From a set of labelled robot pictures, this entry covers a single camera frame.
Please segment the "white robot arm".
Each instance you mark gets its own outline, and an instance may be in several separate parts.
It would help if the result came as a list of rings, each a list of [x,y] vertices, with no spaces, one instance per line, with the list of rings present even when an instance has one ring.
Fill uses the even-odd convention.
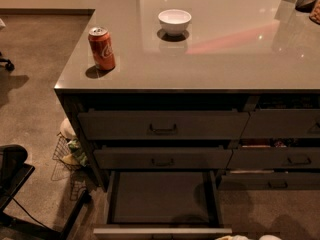
[[[274,235],[262,235],[259,238],[249,238],[244,235],[227,235],[216,238],[215,240],[282,240],[281,238]]]

